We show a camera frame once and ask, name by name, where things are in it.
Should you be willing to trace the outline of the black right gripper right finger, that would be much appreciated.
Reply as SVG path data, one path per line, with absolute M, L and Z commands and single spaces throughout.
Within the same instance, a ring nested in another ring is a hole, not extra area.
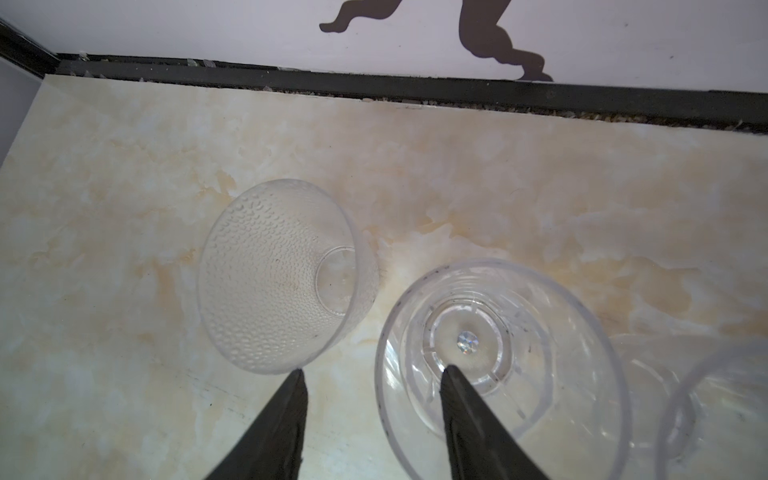
M 546 477 L 457 366 L 443 371 L 440 397 L 452 478 Z

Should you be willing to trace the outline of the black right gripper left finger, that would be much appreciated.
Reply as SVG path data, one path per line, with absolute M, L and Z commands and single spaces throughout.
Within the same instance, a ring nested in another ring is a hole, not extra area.
M 308 410 L 302 370 L 293 370 L 209 479 L 296 479 Z

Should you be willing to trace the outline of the clear faceted glass tumbler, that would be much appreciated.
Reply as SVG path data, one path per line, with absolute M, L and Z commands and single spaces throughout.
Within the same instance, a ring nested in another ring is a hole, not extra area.
M 436 267 L 395 302 L 377 347 L 380 419 L 413 479 L 450 475 L 441 376 L 454 365 L 551 479 L 617 479 L 630 399 L 597 318 L 551 278 L 505 260 Z

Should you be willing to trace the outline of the clear cup back row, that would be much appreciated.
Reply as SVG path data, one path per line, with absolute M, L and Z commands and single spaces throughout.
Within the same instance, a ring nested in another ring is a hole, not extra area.
M 352 331 L 379 289 L 376 257 L 319 187 L 261 183 L 214 223 L 200 256 L 197 303 L 217 350 L 256 374 L 312 362 Z

